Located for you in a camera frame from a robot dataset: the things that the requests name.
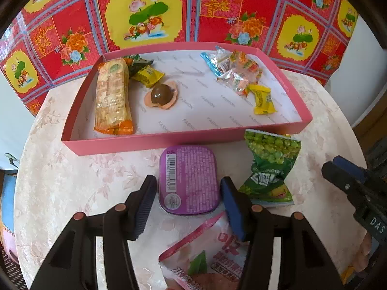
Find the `yellow wrapped candy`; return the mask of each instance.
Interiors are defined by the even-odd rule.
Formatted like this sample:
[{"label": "yellow wrapped candy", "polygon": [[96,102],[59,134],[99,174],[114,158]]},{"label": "yellow wrapped candy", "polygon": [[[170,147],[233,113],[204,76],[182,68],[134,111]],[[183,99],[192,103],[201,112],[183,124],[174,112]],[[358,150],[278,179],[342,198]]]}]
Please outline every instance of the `yellow wrapped candy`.
[{"label": "yellow wrapped candy", "polygon": [[273,101],[271,100],[270,88],[261,85],[250,84],[248,86],[248,90],[255,95],[255,114],[267,114],[276,112]]},{"label": "yellow wrapped candy", "polygon": [[139,70],[132,78],[136,81],[143,83],[147,88],[151,88],[156,84],[165,73],[159,72],[153,67],[146,66]]}]

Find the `purple tin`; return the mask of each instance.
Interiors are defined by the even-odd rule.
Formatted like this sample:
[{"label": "purple tin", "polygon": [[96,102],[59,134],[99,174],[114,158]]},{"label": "purple tin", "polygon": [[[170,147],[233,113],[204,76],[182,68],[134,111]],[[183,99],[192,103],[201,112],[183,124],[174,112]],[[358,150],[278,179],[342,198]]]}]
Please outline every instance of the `purple tin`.
[{"label": "purple tin", "polygon": [[197,215],[220,202],[214,153],[204,146],[172,146],[160,156],[159,202],[167,212]]}]

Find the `copper screw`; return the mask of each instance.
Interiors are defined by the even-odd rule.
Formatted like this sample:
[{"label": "copper screw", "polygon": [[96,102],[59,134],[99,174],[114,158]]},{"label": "copper screw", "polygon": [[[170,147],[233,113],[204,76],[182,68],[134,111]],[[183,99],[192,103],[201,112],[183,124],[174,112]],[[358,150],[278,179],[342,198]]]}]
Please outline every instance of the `copper screw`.
[{"label": "copper screw", "polygon": [[116,211],[123,211],[123,210],[125,210],[125,208],[126,208],[125,204],[117,204],[117,205],[114,207],[114,209],[115,209]]},{"label": "copper screw", "polygon": [[260,213],[262,210],[264,210],[264,208],[261,205],[253,205],[251,206],[251,210],[256,213]]},{"label": "copper screw", "polygon": [[73,216],[73,218],[75,219],[75,220],[81,220],[83,217],[84,217],[84,213],[83,212],[81,212],[81,211],[79,211],[79,212],[77,212],[74,216]]},{"label": "copper screw", "polygon": [[300,212],[296,211],[294,214],[293,214],[293,217],[296,218],[297,220],[303,220],[304,219],[304,215],[301,214]]}]

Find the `barcode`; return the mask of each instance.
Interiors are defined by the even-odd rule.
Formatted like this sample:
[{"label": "barcode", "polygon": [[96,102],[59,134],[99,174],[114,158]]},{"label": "barcode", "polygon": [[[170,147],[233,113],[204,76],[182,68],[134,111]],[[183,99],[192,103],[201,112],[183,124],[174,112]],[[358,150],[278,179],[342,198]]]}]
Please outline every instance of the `barcode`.
[{"label": "barcode", "polygon": [[176,192],[176,154],[167,154],[166,192]]}]

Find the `table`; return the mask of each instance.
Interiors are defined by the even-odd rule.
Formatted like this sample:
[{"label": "table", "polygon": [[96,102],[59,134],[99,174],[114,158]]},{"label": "table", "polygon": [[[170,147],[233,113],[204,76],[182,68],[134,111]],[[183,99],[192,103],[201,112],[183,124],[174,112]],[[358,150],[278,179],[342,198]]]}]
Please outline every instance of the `table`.
[{"label": "table", "polygon": [[[275,213],[305,214],[337,269],[347,267],[364,237],[353,219],[346,196],[321,176],[324,162],[341,155],[365,167],[355,135],[340,108],[309,76],[284,71],[311,111],[314,120],[295,137],[302,148],[286,183],[294,206]],[[78,157],[60,141],[71,103],[83,79],[50,90],[24,147],[15,191],[14,226],[17,253],[28,287],[55,239],[77,211],[104,213],[139,189],[148,174],[159,175],[162,149]],[[215,153],[218,179],[229,175],[242,184],[250,175],[252,154],[244,141],[209,146]],[[219,210],[197,217],[173,216],[155,202],[144,233],[129,249],[141,289],[164,290],[157,258]],[[273,279],[278,272],[274,252]],[[101,238],[97,239],[97,277],[106,289]]]}]

